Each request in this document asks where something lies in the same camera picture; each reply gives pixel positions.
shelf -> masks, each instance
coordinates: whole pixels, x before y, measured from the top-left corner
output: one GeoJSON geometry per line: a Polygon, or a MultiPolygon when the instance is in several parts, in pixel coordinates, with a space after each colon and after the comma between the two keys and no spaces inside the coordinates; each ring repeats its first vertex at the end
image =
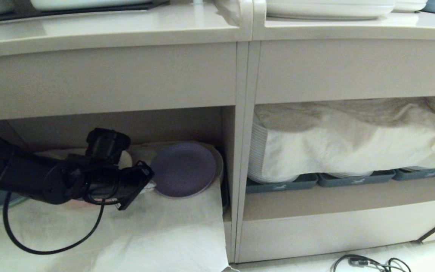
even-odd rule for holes
{"type": "Polygon", "coordinates": [[[222,43],[246,39],[212,3],[174,1],[149,11],[96,12],[0,23],[0,56],[140,45],[222,43]]]}
{"type": "Polygon", "coordinates": [[[376,20],[297,20],[266,17],[266,0],[254,1],[253,40],[435,40],[435,14],[390,13],[376,20]]]}
{"type": "Polygon", "coordinates": [[[246,195],[244,221],[351,212],[435,201],[435,178],[246,195]]]}

black cable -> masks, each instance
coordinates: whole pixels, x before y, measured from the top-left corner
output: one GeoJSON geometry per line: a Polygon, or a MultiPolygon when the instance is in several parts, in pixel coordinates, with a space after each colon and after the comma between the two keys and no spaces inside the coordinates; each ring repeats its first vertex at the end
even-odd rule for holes
{"type": "Polygon", "coordinates": [[[381,266],[381,267],[383,267],[383,269],[384,269],[385,272],[392,272],[391,268],[398,269],[398,270],[400,270],[400,271],[402,271],[402,272],[411,272],[411,269],[409,268],[409,266],[408,266],[404,261],[402,261],[402,260],[400,260],[400,259],[397,259],[397,258],[391,258],[391,259],[389,259],[388,264],[385,265],[385,264],[381,264],[381,263],[377,262],[377,261],[374,260],[374,259],[371,259],[371,258],[368,258],[368,257],[362,256],[362,255],[356,255],[356,254],[347,254],[347,255],[343,255],[342,257],[340,257],[340,258],[335,262],[335,264],[333,265],[333,272],[336,272],[337,266],[338,266],[338,264],[339,264],[341,261],[343,261],[343,260],[345,260],[345,259],[348,259],[348,258],[358,258],[358,259],[361,259],[361,260],[366,260],[366,261],[370,262],[371,265],[375,265],[375,266],[381,266]],[[400,267],[392,266],[391,263],[392,263],[393,260],[397,260],[397,261],[402,262],[402,263],[407,267],[407,269],[408,269],[409,271],[405,271],[405,270],[403,270],[403,269],[400,268],[400,267]]]}
{"type": "Polygon", "coordinates": [[[397,259],[397,258],[390,258],[389,261],[387,262],[388,265],[392,264],[392,261],[397,260],[400,261],[401,263],[403,263],[407,269],[409,270],[409,272],[411,272],[409,265],[407,265],[404,261],[402,261],[401,259],[397,259]]]}
{"type": "Polygon", "coordinates": [[[64,247],[64,248],[61,248],[61,249],[51,250],[51,251],[39,251],[39,250],[34,250],[34,249],[31,249],[31,248],[28,248],[28,247],[24,246],[22,243],[20,243],[18,241],[18,239],[16,239],[16,237],[12,233],[11,227],[9,225],[9,220],[8,220],[8,208],[9,208],[10,198],[11,198],[11,192],[8,192],[7,195],[6,195],[5,204],[3,205],[3,222],[5,224],[5,231],[8,234],[9,238],[11,239],[11,241],[18,248],[20,248],[20,249],[22,249],[22,250],[24,250],[24,251],[26,251],[28,253],[32,253],[32,254],[36,254],[36,255],[50,255],[50,254],[60,253],[60,252],[63,252],[63,251],[67,251],[67,250],[69,250],[71,248],[74,248],[74,247],[78,246],[79,244],[83,243],[97,229],[97,227],[98,227],[98,225],[100,223],[100,219],[102,218],[102,215],[103,215],[103,209],[105,207],[105,205],[101,205],[101,207],[100,207],[100,213],[99,213],[98,218],[97,218],[97,222],[95,222],[95,225],[93,226],[93,229],[85,237],[83,237],[83,239],[81,239],[80,241],[78,241],[78,242],[76,242],[76,243],[74,243],[74,244],[72,244],[70,246],[67,246],[67,247],[64,247]]]}
{"type": "Polygon", "coordinates": [[[85,201],[86,203],[93,204],[93,205],[104,205],[104,206],[115,205],[115,204],[120,203],[120,200],[113,200],[113,201],[108,201],[108,202],[98,201],[98,200],[95,200],[94,198],[92,198],[92,196],[90,196],[90,194],[83,196],[83,201],[85,201]]]}

cabinet panel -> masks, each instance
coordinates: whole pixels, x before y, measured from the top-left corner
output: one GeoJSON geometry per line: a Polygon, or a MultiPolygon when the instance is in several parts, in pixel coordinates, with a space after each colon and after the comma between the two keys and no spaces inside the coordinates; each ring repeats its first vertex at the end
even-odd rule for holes
{"type": "Polygon", "coordinates": [[[435,201],[355,212],[244,221],[237,262],[402,243],[418,239],[434,226],[435,201]]]}
{"type": "Polygon", "coordinates": [[[261,44],[256,104],[435,96],[435,41],[261,44]]]}
{"type": "Polygon", "coordinates": [[[226,253],[228,255],[228,262],[234,262],[234,256],[232,255],[231,248],[231,221],[224,222],[224,236],[226,239],[226,253]]]}
{"type": "Polygon", "coordinates": [[[234,105],[236,43],[0,57],[0,119],[234,105]]]}

cabinet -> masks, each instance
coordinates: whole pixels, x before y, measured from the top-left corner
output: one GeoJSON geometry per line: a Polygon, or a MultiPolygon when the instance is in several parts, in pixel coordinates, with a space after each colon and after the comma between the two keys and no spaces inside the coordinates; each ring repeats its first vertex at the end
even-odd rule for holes
{"type": "Polygon", "coordinates": [[[435,14],[265,14],[265,0],[176,0],[0,23],[0,134],[34,151],[85,146],[95,126],[133,143],[222,146],[230,262],[400,243],[434,227],[435,178],[255,195],[245,184],[257,104],[435,96],[435,14]]]}
{"type": "Polygon", "coordinates": [[[253,5],[235,261],[385,246],[435,227],[435,178],[248,195],[244,182],[254,105],[435,96],[435,14],[287,20],[253,5]]]}

gray plastic tray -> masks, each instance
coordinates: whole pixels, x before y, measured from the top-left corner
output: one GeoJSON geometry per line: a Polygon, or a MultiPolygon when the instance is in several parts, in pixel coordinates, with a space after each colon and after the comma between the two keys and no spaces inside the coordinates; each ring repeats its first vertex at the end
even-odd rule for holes
{"type": "Polygon", "coordinates": [[[435,169],[417,171],[417,172],[406,172],[404,170],[397,169],[397,174],[394,179],[396,181],[407,181],[409,179],[425,179],[435,177],[435,169]]]}
{"type": "Polygon", "coordinates": [[[303,190],[316,185],[316,174],[302,174],[293,182],[280,182],[276,184],[259,184],[250,179],[246,182],[246,193],[266,193],[276,191],[303,190]]]}
{"type": "Polygon", "coordinates": [[[322,187],[338,187],[338,186],[349,186],[358,184],[380,184],[389,181],[393,176],[395,176],[394,170],[383,170],[375,171],[369,177],[357,177],[357,178],[346,178],[340,179],[332,177],[325,173],[318,174],[319,180],[318,185],[322,187]]]}

